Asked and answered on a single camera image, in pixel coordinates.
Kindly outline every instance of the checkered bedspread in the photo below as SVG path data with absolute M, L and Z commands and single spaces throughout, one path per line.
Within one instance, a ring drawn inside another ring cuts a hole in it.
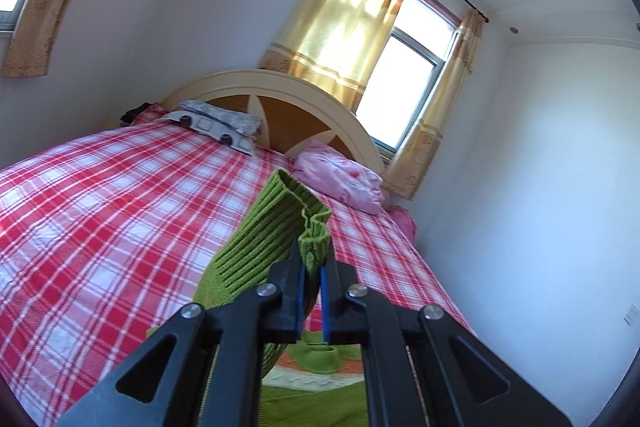
M 0 173 L 0 374 L 31 417 L 62 412 L 190 301 L 276 168 L 167 123 L 84 137 Z M 466 325 L 386 215 L 330 198 L 337 258 L 394 303 Z M 312 323 L 319 326 L 319 310 Z

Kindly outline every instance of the arched headboard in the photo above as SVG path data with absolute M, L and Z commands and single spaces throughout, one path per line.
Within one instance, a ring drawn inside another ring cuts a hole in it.
M 315 139 L 378 174 L 384 169 L 377 147 L 355 116 L 334 97 L 295 76 L 266 70 L 208 74 L 174 92 L 162 105 L 174 110 L 189 99 L 260 116 L 258 145 L 292 158 Z

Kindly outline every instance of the electrical socket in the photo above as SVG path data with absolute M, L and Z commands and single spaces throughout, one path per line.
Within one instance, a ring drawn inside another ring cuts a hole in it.
M 635 304 L 631 304 L 631 308 L 626 312 L 625 322 L 630 326 L 640 318 L 640 309 Z

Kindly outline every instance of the red plaid bed sheet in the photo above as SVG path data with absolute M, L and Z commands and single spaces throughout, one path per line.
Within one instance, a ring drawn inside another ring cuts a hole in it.
M 0 374 L 41 426 L 189 302 L 274 169 L 164 122 L 55 147 L 0 174 Z M 320 196 L 336 257 L 395 304 L 437 303 L 466 325 L 386 215 Z M 320 326 L 319 309 L 311 324 Z

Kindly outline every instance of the brown headboard panel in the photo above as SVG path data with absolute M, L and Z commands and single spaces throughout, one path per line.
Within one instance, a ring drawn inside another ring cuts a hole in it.
M 310 138 L 382 173 L 377 147 L 353 114 L 323 90 L 295 76 L 265 70 L 223 71 L 204 76 L 162 102 L 174 109 L 193 99 L 262 118 L 258 144 L 297 157 Z

